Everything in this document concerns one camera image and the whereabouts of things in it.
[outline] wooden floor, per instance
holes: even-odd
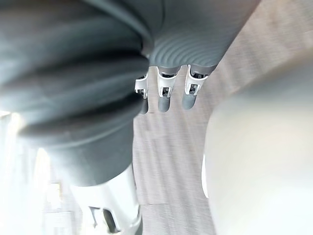
[[[156,69],[150,70],[149,112],[135,120],[134,170],[144,235],[213,235],[201,189],[206,124],[232,92],[296,53],[313,47],[312,0],[263,0],[206,81],[195,107],[184,111],[181,69],[170,111],[157,110]]]

